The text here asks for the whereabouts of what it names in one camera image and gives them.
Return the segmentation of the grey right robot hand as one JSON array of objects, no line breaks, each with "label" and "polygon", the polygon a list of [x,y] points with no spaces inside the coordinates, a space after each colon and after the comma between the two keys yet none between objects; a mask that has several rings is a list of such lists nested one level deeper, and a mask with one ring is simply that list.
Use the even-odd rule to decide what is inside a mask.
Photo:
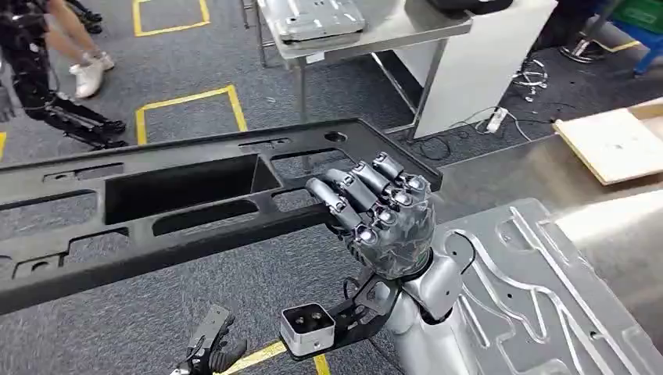
[{"label": "grey right robot hand", "polygon": [[362,265],[394,280],[427,264],[435,230],[431,185],[388,153],[350,170],[329,169],[306,189],[331,214],[328,229]]}]

